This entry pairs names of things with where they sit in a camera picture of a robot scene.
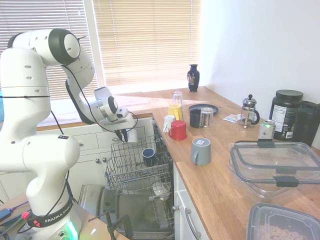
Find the dishwasher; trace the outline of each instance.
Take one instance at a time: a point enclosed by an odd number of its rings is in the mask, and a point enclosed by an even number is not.
[[[106,186],[83,185],[79,205],[95,216],[110,213],[112,222],[127,215],[131,223],[132,240],[175,239],[173,160],[157,125],[154,135],[139,138],[136,143],[114,143],[107,160]],[[157,164],[145,166],[142,151],[152,148]],[[156,195],[158,187],[166,193]],[[105,215],[99,218],[107,223]],[[123,235],[124,227],[116,229]]]

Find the wire rack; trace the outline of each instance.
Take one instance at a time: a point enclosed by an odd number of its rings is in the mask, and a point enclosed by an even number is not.
[[[154,149],[156,165],[145,166],[142,151],[146,148]],[[164,141],[154,135],[140,138],[137,143],[112,144],[105,177],[108,188],[116,195],[145,194],[147,191],[157,223],[173,226],[172,167],[173,161]]]

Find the yellow mug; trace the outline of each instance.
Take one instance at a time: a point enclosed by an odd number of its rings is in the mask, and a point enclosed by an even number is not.
[[[182,106],[181,104],[170,104],[168,109],[168,115],[175,116],[175,120],[183,120],[184,115],[182,113]]]

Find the black plate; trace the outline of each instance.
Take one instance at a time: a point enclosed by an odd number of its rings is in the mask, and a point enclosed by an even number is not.
[[[218,112],[219,108],[211,104],[196,104],[189,107],[189,112],[193,109],[202,109],[202,108],[213,108],[213,114]]]

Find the countertop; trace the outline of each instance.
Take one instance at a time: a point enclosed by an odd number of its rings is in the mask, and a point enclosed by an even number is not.
[[[130,93],[116,95],[115,98],[119,106],[128,108],[138,117],[153,116],[158,126],[162,127],[164,116],[168,114],[168,105],[172,103],[173,91]],[[229,144],[240,140],[256,141],[259,125],[244,129],[239,123],[223,120],[230,114],[241,113],[241,107],[205,87],[199,87],[198,92],[189,92],[187,88],[181,91],[187,139],[175,141],[168,134],[162,133],[164,141],[208,236],[214,240],[244,240],[249,210],[257,201],[234,185],[233,176],[228,170]],[[188,107],[199,103],[209,103],[219,108],[214,115],[214,127],[211,130],[189,125]],[[190,160],[192,140],[196,137],[205,137],[211,141],[211,163],[206,166],[193,165]],[[281,204],[320,218],[319,192],[320,186],[302,186],[294,189],[290,198],[281,200]]]
[[[11,199],[10,201],[2,204],[0,206],[0,210],[4,209],[4,208],[13,208],[13,207],[19,205],[20,203],[24,203],[25,201],[27,201],[26,195],[21,194],[21,195],[15,197],[14,199]],[[80,207],[77,204],[74,204],[73,208],[76,209],[76,213],[78,214],[78,216],[80,217],[80,219],[82,221],[82,227],[81,227],[81,231],[80,231],[80,235],[79,235],[80,240],[100,240],[100,239],[101,240],[102,239],[103,240],[111,240],[110,234],[107,229],[107,225],[103,221],[101,221],[100,219],[94,219],[94,220],[88,222],[89,219],[94,217],[91,213],[87,212],[86,210],[84,210],[82,207]],[[25,204],[25,205],[17,208],[13,212],[13,214],[11,215],[10,218],[14,218],[15,216],[18,216],[29,209],[30,209],[29,204]],[[14,229],[12,229],[8,232],[10,239],[12,239],[12,240],[15,239],[15,237],[17,235],[17,230],[21,226],[22,226],[22,224],[18,224]],[[128,238],[121,235],[117,231],[114,232],[114,235],[117,240],[128,240]]]

